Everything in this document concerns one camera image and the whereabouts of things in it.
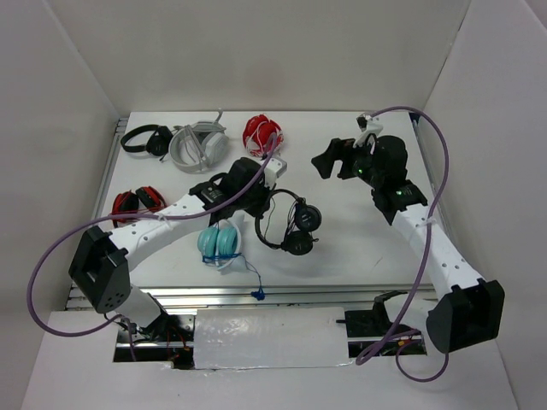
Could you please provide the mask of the black wired headphones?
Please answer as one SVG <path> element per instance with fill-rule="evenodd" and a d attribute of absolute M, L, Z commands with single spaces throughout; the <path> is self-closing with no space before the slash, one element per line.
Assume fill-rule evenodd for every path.
<path fill-rule="evenodd" d="M 261 218 L 269 209 L 270 202 L 280 194 L 291 196 L 293 204 L 287 215 L 287 226 L 282 241 L 272 243 L 262 232 Z M 314 243 L 318 241 L 312 233 L 321 227 L 321 223 L 321 211 L 317 207 L 309 205 L 304 197 L 298 196 L 290 190 L 276 189 L 268 194 L 266 203 L 255 217 L 254 228 L 258 239 L 270 249 L 280 249 L 291 255 L 302 256 L 308 254 Z"/>

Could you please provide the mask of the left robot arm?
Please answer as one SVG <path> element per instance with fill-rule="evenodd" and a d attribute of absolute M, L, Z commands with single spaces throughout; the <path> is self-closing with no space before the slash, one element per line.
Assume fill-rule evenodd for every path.
<path fill-rule="evenodd" d="M 197 184 L 172 205 L 112 231 L 83 233 L 69 275 L 97 313 L 128 318 L 151 341 L 168 330 L 162 305 L 130 280 L 131 271 L 155 252 L 239 210 L 256 214 L 287 165 L 279 158 L 242 157 L 230 170 Z"/>

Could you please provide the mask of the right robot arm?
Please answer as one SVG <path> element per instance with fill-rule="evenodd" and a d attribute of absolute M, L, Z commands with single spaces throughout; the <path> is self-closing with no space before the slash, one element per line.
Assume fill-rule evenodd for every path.
<path fill-rule="evenodd" d="M 470 266 L 429 214 L 432 205 L 407 178 L 408 153 L 404 141 L 383 136 L 359 146 L 351 139 L 334 138 L 326 151 L 312 159 L 323 179 L 332 175 L 336 161 L 340 179 L 359 178 L 372 189 L 375 207 L 418 256 L 430 278 L 437 302 L 390 293 L 375 300 L 372 323 L 381 334 L 400 325 L 419 330 L 427 347 L 448 354 L 497 338 L 505 292 L 498 281 L 487 281 Z"/>

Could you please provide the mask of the teal white headphones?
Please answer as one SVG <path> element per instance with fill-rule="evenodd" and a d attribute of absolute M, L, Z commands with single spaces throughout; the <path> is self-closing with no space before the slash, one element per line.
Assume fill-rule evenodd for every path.
<path fill-rule="evenodd" d="M 246 271 L 257 276 L 257 289 L 251 291 L 250 295 L 261 302 L 266 298 L 262 276 L 244 255 L 243 227 L 244 215 L 238 211 L 234 216 L 215 222 L 202 230 L 197 238 L 197 249 L 201 254 L 202 263 L 214 267 L 218 272 L 228 272 L 237 261 L 241 261 L 241 266 Z"/>

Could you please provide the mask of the red wrapped headphones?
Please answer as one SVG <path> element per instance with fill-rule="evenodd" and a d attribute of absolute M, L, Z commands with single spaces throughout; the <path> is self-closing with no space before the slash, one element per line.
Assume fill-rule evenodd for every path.
<path fill-rule="evenodd" d="M 254 157 L 263 157 L 274 144 L 279 150 L 284 143 L 284 134 L 277 122 L 265 114 L 251 117 L 242 135 L 243 146 L 247 153 Z"/>

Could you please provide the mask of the grey white headphones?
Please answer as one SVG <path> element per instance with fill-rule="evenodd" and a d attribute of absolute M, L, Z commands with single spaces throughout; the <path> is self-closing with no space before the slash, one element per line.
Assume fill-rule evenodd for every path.
<path fill-rule="evenodd" d="M 229 138 L 221 124 L 223 110 L 214 120 L 175 126 L 168 146 L 172 163 L 184 173 L 201 173 L 214 167 L 227 153 Z"/>

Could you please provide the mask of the red black headphones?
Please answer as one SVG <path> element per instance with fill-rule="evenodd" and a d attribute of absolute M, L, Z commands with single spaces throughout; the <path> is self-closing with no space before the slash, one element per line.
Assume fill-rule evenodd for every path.
<path fill-rule="evenodd" d="M 148 211 L 155 213 L 167 206 L 162 194 L 152 186 L 119 193 L 111 208 L 112 215 L 128 215 Z"/>

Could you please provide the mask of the black headphones at back left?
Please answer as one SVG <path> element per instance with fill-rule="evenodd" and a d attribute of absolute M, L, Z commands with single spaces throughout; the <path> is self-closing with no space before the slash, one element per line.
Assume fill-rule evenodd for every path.
<path fill-rule="evenodd" d="M 137 136 L 149 133 L 150 136 L 146 143 L 131 145 L 130 142 Z M 173 138 L 173 133 L 167 126 L 149 124 L 139 126 L 126 133 L 121 138 L 121 147 L 130 154 L 147 153 L 155 157 L 163 157 L 168 153 L 169 145 Z"/>

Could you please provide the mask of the white foil-covered panel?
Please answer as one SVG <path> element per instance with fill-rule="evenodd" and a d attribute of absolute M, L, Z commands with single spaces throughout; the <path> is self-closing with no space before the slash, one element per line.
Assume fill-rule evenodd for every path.
<path fill-rule="evenodd" d="M 350 363 L 341 307 L 200 310 L 197 369 L 319 368 Z"/>

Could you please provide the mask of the aluminium rail frame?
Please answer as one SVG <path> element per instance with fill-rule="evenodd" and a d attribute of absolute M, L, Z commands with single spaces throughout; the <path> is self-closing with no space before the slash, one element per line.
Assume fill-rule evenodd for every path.
<path fill-rule="evenodd" d="M 144 288 L 166 309 L 303 305 L 369 302 L 385 289 L 378 286 L 303 286 Z"/>

